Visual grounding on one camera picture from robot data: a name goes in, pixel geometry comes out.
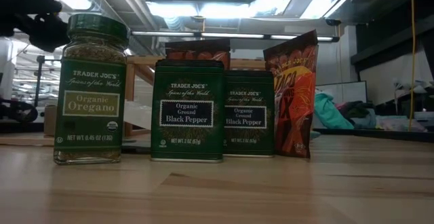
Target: wooden table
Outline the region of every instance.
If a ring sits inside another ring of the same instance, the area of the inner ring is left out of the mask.
[[[57,166],[0,146],[0,223],[433,223],[434,144],[321,136],[312,159]]]

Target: red snack bag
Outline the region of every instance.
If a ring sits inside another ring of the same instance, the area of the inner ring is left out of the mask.
[[[311,31],[264,50],[274,74],[275,145],[279,155],[310,158],[318,38]]]
[[[231,42],[229,39],[201,41],[177,41],[165,44],[168,59],[178,60],[219,60],[224,69],[231,67]]]

